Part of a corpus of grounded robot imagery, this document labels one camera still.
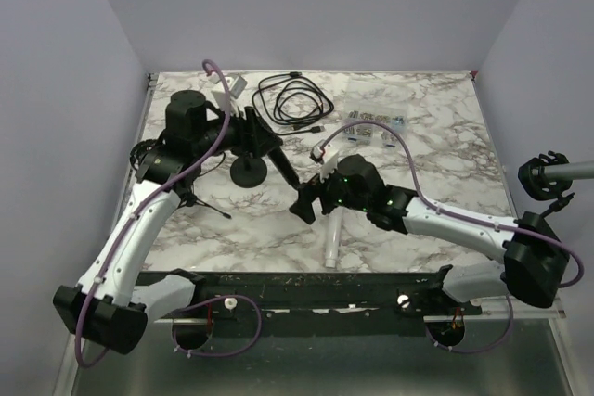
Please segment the right black round-base stand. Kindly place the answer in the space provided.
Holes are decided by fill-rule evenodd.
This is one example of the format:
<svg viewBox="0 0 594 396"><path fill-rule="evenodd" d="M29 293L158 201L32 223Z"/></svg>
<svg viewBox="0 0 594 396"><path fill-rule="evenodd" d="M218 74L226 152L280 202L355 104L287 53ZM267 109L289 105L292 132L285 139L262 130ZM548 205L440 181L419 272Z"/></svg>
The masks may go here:
<svg viewBox="0 0 594 396"><path fill-rule="evenodd" d="M536 201L552 200L549 207L539 214L542 219L561 211L575 195L574 193L566 196L562 194L572 186L571 180L549 180L544 173L547 167L568 163L569 160L565 155L550 150L547 154L540 153L537 157L531 158L518 169L518 179L530 198Z"/></svg>

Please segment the white microphone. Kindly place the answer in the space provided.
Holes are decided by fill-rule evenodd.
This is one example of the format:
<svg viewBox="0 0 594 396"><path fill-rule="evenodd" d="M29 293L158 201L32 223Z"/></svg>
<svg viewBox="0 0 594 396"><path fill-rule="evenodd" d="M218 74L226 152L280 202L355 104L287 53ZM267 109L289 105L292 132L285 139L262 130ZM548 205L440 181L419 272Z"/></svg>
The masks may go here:
<svg viewBox="0 0 594 396"><path fill-rule="evenodd" d="M325 243L325 267L335 269L341 241L343 209L337 209L329 215Z"/></svg>

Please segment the grey microphone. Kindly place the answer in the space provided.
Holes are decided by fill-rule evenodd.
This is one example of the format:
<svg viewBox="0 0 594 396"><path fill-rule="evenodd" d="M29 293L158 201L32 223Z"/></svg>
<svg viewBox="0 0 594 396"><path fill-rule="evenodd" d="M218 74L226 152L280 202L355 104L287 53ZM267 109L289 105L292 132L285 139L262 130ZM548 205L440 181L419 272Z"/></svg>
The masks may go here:
<svg viewBox="0 0 594 396"><path fill-rule="evenodd" d="M546 181L573 182L577 180L594 179L594 161L569 162L564 164L553 164L538 169L538 175Z"/></svg>

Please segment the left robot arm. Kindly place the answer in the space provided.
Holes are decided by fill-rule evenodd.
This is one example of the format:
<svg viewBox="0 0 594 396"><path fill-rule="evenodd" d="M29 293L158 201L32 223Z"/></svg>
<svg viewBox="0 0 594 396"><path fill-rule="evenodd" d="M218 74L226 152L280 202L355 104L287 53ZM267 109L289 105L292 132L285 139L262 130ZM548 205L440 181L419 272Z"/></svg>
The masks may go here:
<svg viewBox="0 0 594 396"><path fill-rule="evenodd" d="M147 325L166 314L199 315L206 296L196 288L196 275L175 270L152 285L137 284L150 248L180 205L194 203L192 186L209 157L232 152L240 165L236 185L259 185L267 175L262 158L281 145L251 107L234 117L228 105L218 108L201 92L174 93L165 127L139 162L128 203L106 245L78 283L59 287L53 298L75 350L89 340L127 354Z"/></svg>

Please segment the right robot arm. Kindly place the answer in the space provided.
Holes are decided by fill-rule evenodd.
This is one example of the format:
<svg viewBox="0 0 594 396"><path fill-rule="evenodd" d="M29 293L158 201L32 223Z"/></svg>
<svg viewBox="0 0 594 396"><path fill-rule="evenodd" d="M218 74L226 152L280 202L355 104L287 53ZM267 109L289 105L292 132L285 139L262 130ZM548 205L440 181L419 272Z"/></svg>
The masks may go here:
<svg viewBox="0 0 594 396"><path fill-rule="evenodd" d="M541 215L527 211L514 219L446 206L413 189L385 183L377 168L360 155L325 163L300 185L290 211L312 224L314 201L319 201L325 215L339 207L362 211L381 230L430 236L484 255L482 263L441 268L438 284L426 294L429 307L440 314L450 313L461 302L507 294L527 305L548 308L569 262Z"/></svg>

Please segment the black microphone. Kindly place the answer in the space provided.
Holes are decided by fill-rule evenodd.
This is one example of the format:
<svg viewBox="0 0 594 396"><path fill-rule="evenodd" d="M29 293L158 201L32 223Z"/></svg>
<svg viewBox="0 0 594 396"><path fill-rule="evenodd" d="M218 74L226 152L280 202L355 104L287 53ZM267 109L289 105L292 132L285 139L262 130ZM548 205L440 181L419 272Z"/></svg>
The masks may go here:
<svg viewBox="0 0 594 396"><path fill-rule="evenodd" d="M299 175L294 170L284 151L280 147L276 147L267 154L267 157L270 158L286 183L292 189L298 190L301 184Z"/></svg>

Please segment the clear plastic screw box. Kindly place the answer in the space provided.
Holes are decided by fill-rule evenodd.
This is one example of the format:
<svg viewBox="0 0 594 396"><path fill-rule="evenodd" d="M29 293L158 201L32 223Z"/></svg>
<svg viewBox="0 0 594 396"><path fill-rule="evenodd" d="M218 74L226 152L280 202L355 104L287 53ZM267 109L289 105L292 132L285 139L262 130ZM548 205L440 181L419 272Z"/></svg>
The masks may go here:
<svg viewBox="0 0 594 396"><path fill-rule="evenodd" d="M404 137L412 93L409 87L402 84L350 81L345 87L340 105L342 120L344 123L382 123ZM391 132L368 123L344 130L342 138L358 145L390 148L399 146L398 139Z"/></svg>

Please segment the black round-base mic stand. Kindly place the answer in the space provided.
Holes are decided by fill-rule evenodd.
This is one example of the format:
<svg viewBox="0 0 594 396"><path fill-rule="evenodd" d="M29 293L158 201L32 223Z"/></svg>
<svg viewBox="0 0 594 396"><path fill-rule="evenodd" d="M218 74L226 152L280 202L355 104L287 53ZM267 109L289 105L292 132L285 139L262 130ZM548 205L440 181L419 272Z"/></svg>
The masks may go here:
<svg viewBox="0 0 594 396"><path fill-rule="evenodd" d="M241 188L254 188L266 179L268 169L260 158L241 156L232 162L229 173L235 185Z"/></svg>

